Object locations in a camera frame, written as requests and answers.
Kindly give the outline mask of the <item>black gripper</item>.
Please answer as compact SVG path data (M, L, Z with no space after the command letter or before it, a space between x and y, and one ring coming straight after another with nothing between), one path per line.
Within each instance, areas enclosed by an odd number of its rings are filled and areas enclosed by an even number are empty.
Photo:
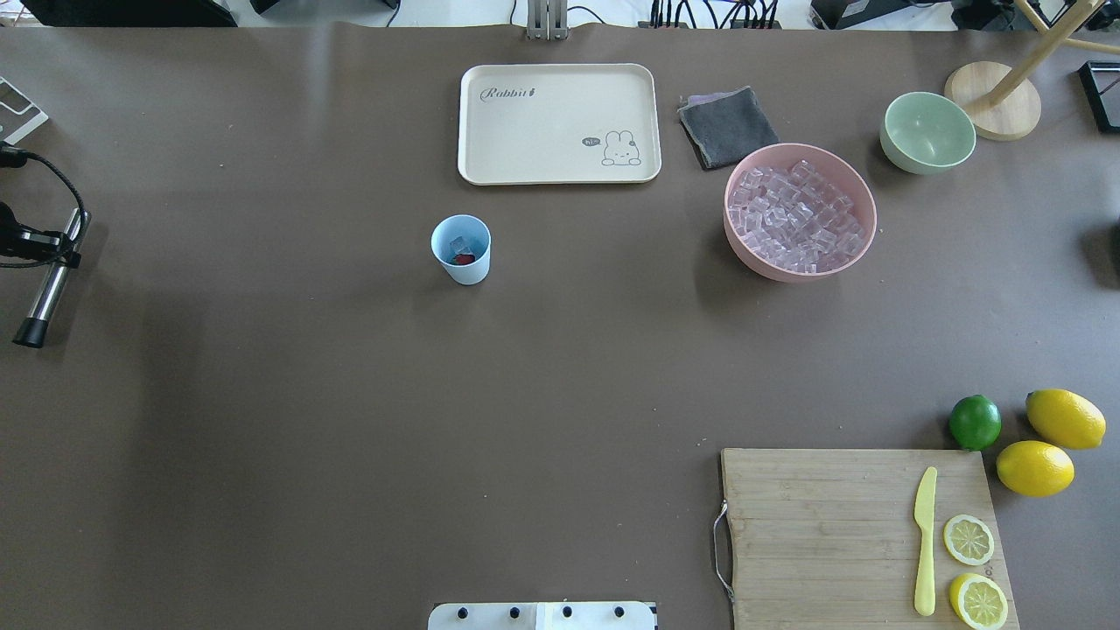
M43 231L24 226L8 204L1 203L1 254L25 259L27 262L3 263L3 268L25 269L60 263L72 269L80 268L77 251L80 238L72 238L65 231Z

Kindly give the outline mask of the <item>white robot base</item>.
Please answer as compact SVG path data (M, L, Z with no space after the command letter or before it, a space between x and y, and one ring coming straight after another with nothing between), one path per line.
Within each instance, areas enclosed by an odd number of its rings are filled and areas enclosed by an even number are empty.
M655 603L634 601L540 601L444 603L428 629L657 629Z

